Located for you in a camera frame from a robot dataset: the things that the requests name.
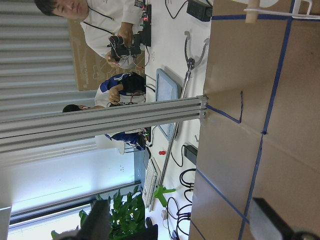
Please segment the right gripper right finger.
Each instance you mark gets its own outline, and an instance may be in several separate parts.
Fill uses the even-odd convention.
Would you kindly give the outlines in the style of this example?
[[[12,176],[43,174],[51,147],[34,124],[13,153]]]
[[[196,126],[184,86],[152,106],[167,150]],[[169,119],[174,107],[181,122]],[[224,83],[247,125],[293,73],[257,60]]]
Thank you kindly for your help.
[[[255,240],[299,240],[291,227],[264,198],[254,197],[250,207],[250,232]]]

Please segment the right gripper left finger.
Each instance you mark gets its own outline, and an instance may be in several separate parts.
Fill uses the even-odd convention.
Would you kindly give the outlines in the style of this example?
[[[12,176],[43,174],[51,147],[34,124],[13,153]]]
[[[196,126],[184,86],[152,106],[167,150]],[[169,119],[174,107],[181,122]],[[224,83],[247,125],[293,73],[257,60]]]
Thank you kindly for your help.
[[[108,240],[110,232],[110,204],[108,200],[97,200],[77,233],[76,240]]]

